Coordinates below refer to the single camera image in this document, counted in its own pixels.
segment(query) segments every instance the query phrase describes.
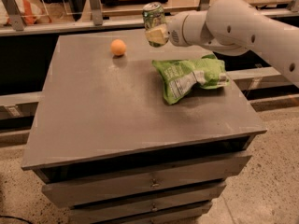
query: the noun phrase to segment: green chip bag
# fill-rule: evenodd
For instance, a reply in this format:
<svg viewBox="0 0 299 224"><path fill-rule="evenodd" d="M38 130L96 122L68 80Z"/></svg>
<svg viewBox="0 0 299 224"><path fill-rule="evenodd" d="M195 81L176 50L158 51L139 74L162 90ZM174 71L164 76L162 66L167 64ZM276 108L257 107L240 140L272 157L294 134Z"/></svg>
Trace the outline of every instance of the green chip bag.
<svg viewBox="0 0 299 224"><path fill-rule="evenodd" d="M164 82L164 99L170 104L187 95L194 85L202 89L217 89L226 86L224 61L214 55L194 60L152 61Z"/></svg>

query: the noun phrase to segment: green can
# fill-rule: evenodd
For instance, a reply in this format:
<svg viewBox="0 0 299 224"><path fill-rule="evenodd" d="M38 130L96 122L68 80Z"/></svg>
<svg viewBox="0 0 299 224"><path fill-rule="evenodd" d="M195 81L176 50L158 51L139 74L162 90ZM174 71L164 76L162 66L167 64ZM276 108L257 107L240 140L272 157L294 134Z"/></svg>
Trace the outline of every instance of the green can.
<svg viewBox="0 0 299 224"><path fill-rule="evenodd" d="M146 4L142 16L149 44L155 48L165 45L168 42L168 31L162 5L159 2Z"/></svg>

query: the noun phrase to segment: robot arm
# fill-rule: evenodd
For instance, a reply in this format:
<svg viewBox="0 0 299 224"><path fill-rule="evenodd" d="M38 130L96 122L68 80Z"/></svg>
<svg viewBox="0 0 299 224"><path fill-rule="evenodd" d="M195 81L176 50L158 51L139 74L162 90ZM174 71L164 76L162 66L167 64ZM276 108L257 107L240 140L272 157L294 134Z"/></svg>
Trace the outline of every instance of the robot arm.
<svg viewBox="0 0 299 224"><path fill-rule="evenodd" d="M299 29L265 17L242 0L181 12L167 26L175 46L197 45L230 56L250 49L299 87Z"/></svg>

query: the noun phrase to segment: floor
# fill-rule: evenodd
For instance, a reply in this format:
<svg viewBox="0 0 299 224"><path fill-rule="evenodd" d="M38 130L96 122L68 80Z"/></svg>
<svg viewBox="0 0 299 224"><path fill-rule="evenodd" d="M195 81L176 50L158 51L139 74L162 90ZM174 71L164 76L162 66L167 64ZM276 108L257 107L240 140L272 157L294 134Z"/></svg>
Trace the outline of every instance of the floor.
<svg viewBox="0 0 299 224"><path fill-rule="evenodd" d="M299 96L251 103L268 132L249 146L248 165L227 179L208 214L171 224L299 224ZM0 223L68 223L67 209L51 204L35 174L21 170L26 140L26 135L0 138Z"/></svg>

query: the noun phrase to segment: black cable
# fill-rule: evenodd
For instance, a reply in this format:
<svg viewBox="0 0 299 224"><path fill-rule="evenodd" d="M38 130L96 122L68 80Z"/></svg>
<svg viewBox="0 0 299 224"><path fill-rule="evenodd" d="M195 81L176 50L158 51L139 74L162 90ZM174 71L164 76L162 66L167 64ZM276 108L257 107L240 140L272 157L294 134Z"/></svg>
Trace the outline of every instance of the black cable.
<svg viewBox="0 0 299 224"><path fill-rule="evenodd" d="M17 219L17 220L26 222L27 224L34 224L33 222L31 222L31 221L29 221L29 220L25 220L25 219L20 218L20 217L12 217L12 216L2 216L2 215L0 215L0 218Z"/></svg>

